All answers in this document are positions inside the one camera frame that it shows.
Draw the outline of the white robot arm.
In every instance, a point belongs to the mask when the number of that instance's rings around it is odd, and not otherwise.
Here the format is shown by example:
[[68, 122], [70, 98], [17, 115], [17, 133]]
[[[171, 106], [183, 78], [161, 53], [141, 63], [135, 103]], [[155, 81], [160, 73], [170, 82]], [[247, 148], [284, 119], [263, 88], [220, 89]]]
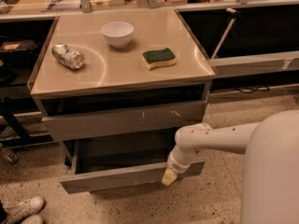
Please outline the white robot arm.
[[162, 183], [171, 185], [202, 149], [245, 156], [241, 224], [299, 224], [298, 110], [219, 129], [205, 123], [178, 129]]

